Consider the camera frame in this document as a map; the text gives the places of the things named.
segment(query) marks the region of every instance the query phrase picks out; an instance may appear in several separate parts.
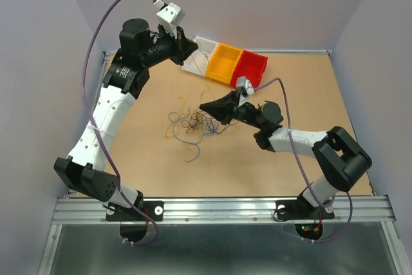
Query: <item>orange bin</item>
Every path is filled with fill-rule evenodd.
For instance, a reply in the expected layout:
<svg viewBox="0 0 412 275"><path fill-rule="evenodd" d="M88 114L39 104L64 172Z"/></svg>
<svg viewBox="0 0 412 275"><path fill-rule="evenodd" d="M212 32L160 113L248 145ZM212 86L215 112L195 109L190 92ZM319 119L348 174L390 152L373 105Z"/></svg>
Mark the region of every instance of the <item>orange bin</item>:
<svg viewBox="0 0 412 275"><path fill-rule="evenodd" d="M206 77L229 85L243 50L220 43L213 53Z"/></svg>

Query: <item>pile of strings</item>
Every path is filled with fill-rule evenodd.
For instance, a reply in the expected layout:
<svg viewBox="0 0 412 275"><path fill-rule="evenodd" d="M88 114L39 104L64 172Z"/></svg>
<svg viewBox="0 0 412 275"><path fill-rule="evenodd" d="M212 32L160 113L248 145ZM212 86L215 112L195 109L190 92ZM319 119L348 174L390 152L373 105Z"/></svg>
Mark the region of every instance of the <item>pile of strings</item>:
<svg viewBox="0 0 412 275"><path fill-rule="evenodd" d="M196 160L200 156L200 146L199 143L204 137L210 137L213 135L219 135L223 133L230 126L234 126L237 122L233 124L227 124L222 126L216 119L211 117L208 113L196 109L191 111L189 108L187 113L170 112L169 115L170 124L166 129L165 137L174 137L180 142L184 143L189 149L197 149L197 154L190 160L185 160L186 162L191 162ZM184 140L179 137L179 133L184 132L188 136L192 136L193 140Z"/></svg>

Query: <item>blue string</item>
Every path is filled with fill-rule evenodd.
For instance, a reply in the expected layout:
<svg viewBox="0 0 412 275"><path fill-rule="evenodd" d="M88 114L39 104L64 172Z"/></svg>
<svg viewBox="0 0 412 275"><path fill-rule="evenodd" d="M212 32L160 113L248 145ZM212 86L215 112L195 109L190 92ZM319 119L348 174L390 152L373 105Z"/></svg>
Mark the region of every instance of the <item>blue string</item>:
<svg viewBox="0 0 412 275"><path fill-rule="evenodd" d="M175 112L175 111L170 112L168 114L168 118L173 123L173 126L172 126L173 136L182 143L196 147L197 149L196 156L190 160L185 160L186 162L192 162L193 160L196 160L200 156L199 143L203 140L204 137L211 137L213 135L219 135L223 133L230 126L236 125L238 122L233 123L233 124L227 124L221 131L219 131L220 123L216 119L212 118L210 115L206 114L205 112L196 112L196 114L192 114L190 111L190 108L188 110L189 110L188 115L180 115L178 112ZM177 115L178 118L172 119L171 115ZM193 126L196 125L195 128L191 126L191 122L190 122L190 120L192 120L193 117L195 117L196 119L196 122L193 124ZM199 141L191 142L191 141L186 141L178 137L177 133L175 132L177 124L180 124L183 128L187 128L186 133L188 134L195 133L196 130L198 129L201 130L201 137Z"/></svg>

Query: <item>table top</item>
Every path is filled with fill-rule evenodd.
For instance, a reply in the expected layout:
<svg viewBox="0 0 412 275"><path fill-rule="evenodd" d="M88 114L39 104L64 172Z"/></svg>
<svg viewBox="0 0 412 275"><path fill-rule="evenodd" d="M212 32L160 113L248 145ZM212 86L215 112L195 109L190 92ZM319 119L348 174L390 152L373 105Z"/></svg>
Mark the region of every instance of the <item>table top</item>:
<svg viewBox="0 0 412 275"><path fill-rule="evenodd" d="M292 128L327 131L342 126L353 135L327 55L271 53L266 56L268 65L261 83L274 77L282 79ZM220 135L204 137L199 144L199 157L186 162L197 150L165 136L170 124L168 114L187 111L188 107L194 110L202 102L223 97L231 88L185 72L171 61L151 68L150 75L110 149L124 184L145 196L164 197L295 196L306 187L293 154L261 150L253 137L257 129L245 124L231 126ZM257 91L250 102L265 100L278 103L286 120L278 83ZM322 175L315 159L301 156L301 161L311 181ZM109 165L106 171L113 173ZM371 195L366 175L351 194Z"/></svg>

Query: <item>purple cable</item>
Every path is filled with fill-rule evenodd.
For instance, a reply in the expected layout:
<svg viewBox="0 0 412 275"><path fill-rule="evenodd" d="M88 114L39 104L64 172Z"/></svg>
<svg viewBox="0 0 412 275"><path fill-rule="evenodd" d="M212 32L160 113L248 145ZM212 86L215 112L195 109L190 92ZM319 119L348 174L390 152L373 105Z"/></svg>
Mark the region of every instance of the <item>purple cable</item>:
<svg viewBox="0 0 412 275"><path fill-rule="evenodd" d="M291 121L290 121L290 111L289 111L289 105L288 105L288 98L287 98L287 96L286 96L286 90L285 90L285 86L283 85L282 80L281 80L279 77L276 77L276 78L272 79L271 81L265 83L264 85L261 85L261 86L259 86L259 87L254 88L254 90L255 90L255 91L261 90L262 88L265 88L265 87L271 85L271 84L272 84L273 82L275 82L275 81L278 81L278 82L280 83L281 87L282 87L283 98L285 99L286 117L287 117L287 119L288 119L288 135L289 135L290 145L292 146L292 151L293 151L293 153L294 153L294 156L295 156L297 165L299 166L299 170L301 170L301 173L302 173L302 176L303 176L303 178L304 178L304 181L306 182L306 184L307 184L307 186L308 186L308 188L309 188L309 191L310 191L311 195L313 196L313 198L315 199L316 203L318 203L319 206L321 206L321 207L323 207L323 208L328 207L328 206L330 206L331 204L333 204L333 201L335 201L335 197L333 196L332 199L331 199L331 201L330 201L328 204L323 204L323 203L319 200L319 198L318 198L318 197L316 196L316 194L315 194L315 191L313 190L312 186L310 185L309 179L308 179L308 177L307 177L307 175L306 175L306 173L305 173L305 171L304 171L304 169L303 169L302 163L301 163L301 161L300 161L300 159L299 159L299 155L297 154L296 145L295 145L295 142L294 142L294 140L293 140L292 132L291 132L292 124L291 124ZM348 217L348 221L346 222L346 225L343 227L343 229L342 229L340 232L338 232L338 233L335 234L334 236L332 236L332 237L330 237L330 238L327 238L327 239L325 239L325 240L317 240L317 241L314 241L314 243L326 243L326 242L328 242L328 241L333 241L334 239L336 239L336 238L338 238L340 235L342 235L342 233L348 228L348 226L349 226L349 224L350 224L350 222L351 222L351 220L352 220L352 215L353 215L353 203L352 203L352 199L351 199L350 194L349 194L349 193L346 193L346 194L348 195L349 207L350 207L349 217Z"/></svg>
<svg viewBox="0 0 412 275"><path fill-rule="evenodd" d="M121 0L115 0L115 2L108 8L108 10L106 11L106 13L103 15L102 19L100 20L99 24L96 27L95 33L93 34L93 37L90 40L90 44L89 44L89 48L88 51L86 52L86 57L84 58L84 64L83 64L83 72L82 72L82 100L83 100L83 105L84 108L86 109L86 112L88 114L89 120L91 122L91 124L93 125L93 127L95 128L95 133L96 133L96 137L98 140L98 143L100 144L100 147L102 148L102 151L104 153L104 155L106 156L106 158L108 159L108 162L110 163L110 166L113 168L114 172L116 173L116 176L118 178L118 190L121 194L121 196L123 197L123 199L126 201L127 204L130 205L130 207L135 210L139 215L143 216L145 219L149 220L154 228L156 229L156 236L148 241L148 242L144 242L144 243L137 243L136 245L147 245L150 244L152 242L154 242L158 235L159 235L159 227L157 226L156 222L150 218L148 215L146 215L144 212L142 212L140 209L138 209L137 207L135 207L133 205L133 203L131 203L131 201L127 198L127 196L122 192L122 189L120 187L120 183L121 183L121 177L120 177L120 172L118 171L115 163L113 162L113 159L110 157L109 151L106 148L106 146L103 143L103 139L102 136L100 135L100 132L97 127L96 121L93 118L93 114L91 112L91 109L89 107L89 103L86 99L86 72L87 72L87 68L88 68L88 62L89 62L89 58L90 58L90 53L91 53L91 49L93 47L93 45L95 44L96 41L96 37L98 32L100 31L100 29L102 28L102 25L104 23L104 21L108 18L108 15L110 14L110 12L114 9L114 7L121 2Z"/></svg>

